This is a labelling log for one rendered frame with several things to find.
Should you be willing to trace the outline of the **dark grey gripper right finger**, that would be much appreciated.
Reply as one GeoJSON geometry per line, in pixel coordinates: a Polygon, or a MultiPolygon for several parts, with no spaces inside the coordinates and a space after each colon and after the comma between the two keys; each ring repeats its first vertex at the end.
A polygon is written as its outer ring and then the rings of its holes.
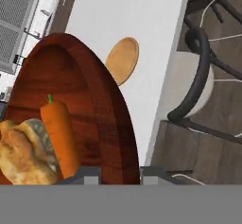
{"type": "Polygon", "coordinates": [[[184,185],[170,174],[168,174],[161,166],[141,166],[140,178],[142,185],[184,185]]]}

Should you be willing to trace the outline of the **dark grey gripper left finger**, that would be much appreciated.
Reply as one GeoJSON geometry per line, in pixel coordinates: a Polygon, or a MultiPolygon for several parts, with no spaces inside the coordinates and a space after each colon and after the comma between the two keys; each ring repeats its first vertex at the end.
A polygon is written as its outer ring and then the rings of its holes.
{"type": "Polygon", "coordinates": [[[99,185],[101,183],[101,168],[99,166],[82,166],[77,173],[59,184],[99,185]]]}

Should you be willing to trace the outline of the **orange carrot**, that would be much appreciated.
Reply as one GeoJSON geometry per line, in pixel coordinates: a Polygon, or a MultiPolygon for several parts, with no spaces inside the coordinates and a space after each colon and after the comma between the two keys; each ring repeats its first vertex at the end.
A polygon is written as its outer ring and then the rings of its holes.
{"type": "Polygon", "coordinates": [[[47,103],[41,107],[41,118],[57,157],[60,172],[67,179],[73,177],[80,167],[78,144],[67,106],[48,94],[47,103]]]}

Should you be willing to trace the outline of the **reddish brown wooden bowl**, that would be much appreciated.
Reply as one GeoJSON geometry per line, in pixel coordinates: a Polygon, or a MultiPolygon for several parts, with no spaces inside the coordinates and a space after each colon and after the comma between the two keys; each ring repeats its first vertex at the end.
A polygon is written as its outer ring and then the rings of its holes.
{"type": "Polygon", "coordinates": [[[140,182],[126,101],[98,56],[70,34],[51,34],[34,46],[14,82],[5,118],[38,118],[48,95],[68,107],[82,165],[99,167],[103,184],[140,182]]]}

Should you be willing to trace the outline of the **golden brown chicken drumstick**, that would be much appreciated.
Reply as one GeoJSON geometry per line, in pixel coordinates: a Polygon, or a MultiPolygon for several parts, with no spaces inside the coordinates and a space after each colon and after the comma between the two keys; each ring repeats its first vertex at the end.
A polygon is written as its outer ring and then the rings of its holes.
{"type": "Polygon", "coordinates": [[[55,173],[39,158],[20,124],[0,123],[0,170],[13,185],[49,185],[56,183],[55,173]]]}

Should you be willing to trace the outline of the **tan wooden round plate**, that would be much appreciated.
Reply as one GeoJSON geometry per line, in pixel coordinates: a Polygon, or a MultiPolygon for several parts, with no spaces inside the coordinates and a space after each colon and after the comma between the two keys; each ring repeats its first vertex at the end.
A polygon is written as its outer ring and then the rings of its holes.
{"type": "Polygon", "coordinates": [[[106,68],[121,86],[131,76],[139,60],[139,44],[132,37],[118,41],[106,59],[106,68]]]}

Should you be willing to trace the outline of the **grey grated appliance door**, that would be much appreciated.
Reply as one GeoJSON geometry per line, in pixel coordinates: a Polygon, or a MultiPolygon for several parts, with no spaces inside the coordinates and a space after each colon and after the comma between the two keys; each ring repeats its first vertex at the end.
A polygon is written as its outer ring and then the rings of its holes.
{"type": "Polygon", "coordinates": [[[0,71],[14,74],[39,0],[0,0],[0,71]]]}

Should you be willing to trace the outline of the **black frame white seat stool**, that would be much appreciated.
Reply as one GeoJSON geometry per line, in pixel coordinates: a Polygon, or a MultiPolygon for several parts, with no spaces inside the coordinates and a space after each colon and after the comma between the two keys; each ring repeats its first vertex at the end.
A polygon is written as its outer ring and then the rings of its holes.
{"type": "Polygon", "coordinates": [[[193,26],[187,15],[184,15],[183,21],[188,26],[188,31],[185,34],[185,43],[193,53],[199,54],[199,65],[187,95],[181,104],[167,115],[168,121],[185,129],[198,130],[202,133],[242,145],[242,137],[234,137],[231,134],[207,128],[201,124],[192,122],[186,117],[199,101],[209,76],[211,64],[241,81],[242,73],[234,70],[231,66],[223,63],[216,57],[216,54],[210,47],[207,34],[200,26],[193,26]]]}

